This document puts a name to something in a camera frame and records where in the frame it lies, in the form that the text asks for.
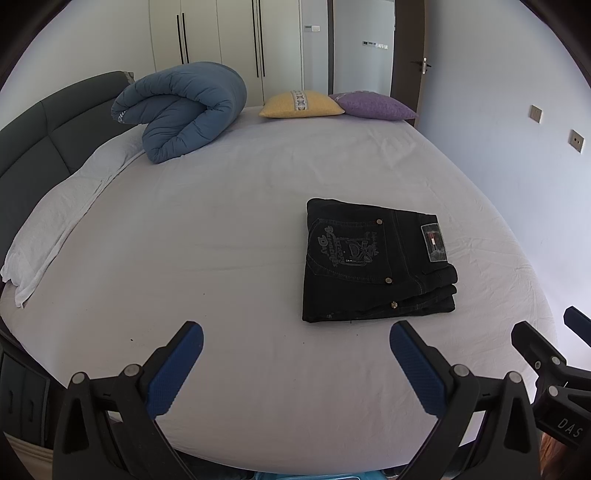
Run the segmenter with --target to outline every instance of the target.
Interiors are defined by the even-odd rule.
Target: folded jeans
[[[311,199],[303,320],[454,310],[457,282],[435,215]]]

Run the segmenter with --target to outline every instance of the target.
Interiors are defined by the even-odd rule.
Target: purple pillow
[[[398,100],[367,90],[329,95],[348,115],[380,120],[409,120],[418,115]]]

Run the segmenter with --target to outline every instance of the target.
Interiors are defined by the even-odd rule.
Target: white pillow
[[[39,201],[18,231],[0,270],[2,281],[17,287],[22,307],[59,253],[70,232],[107,185],[139,157],[145,125],[138,125],[105,142],[72,176]]]

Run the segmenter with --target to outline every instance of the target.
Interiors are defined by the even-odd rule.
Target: mattress
[[[0,314],[60,382],[144,362],[185,320],[203,353],[158,424],[172,445],[256,471],[359,472],[407,463],[435,418],[388,343],[394,320],[301,320],[312,197],[436,214],[459,275],[453,313],[410,323],[477,375],[535,375],[511,346],[554,324],[536,276],[487,198],[405,122],[263,121],[247,109],[215,142],[133,161],[97,198],[24,308]],[[465,440],[474,438],[474,419]]]

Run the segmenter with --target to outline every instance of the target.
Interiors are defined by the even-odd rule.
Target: door handle
[[[258,76],[258,52],[256,51],[255,0],[251,0],[251,4],[252,4],[252,37],[255,42],[256,78],[259,78],[259,76]]]
[[[261,20],[261,0],[259,2],[259,36],[261,38],[261,64],[262,64],[262,75],[265,76],[265,48],[262,45],[262,20]]]
[[[189,60],[189,49],[187,48],[187,27],[184,25],[184,12],[183,12],[183,37],[185,40],[185,58],[187,59],[187,63],[191,63]]]
[[[427,63],[427,57],[423,57],[423,61],[414,60],[411,63],[416,63],[417,65],[421,66],[421,73],[425,75],[427,73],[427,69],[431,68],[431,65]]]
[[[183,43],[181,42],[181,24],[180,24],[180,21],[178,20],[178,15],[177,15],[177,32],[178,32],[178,49],[181,52],[181,63],[184,65]]]

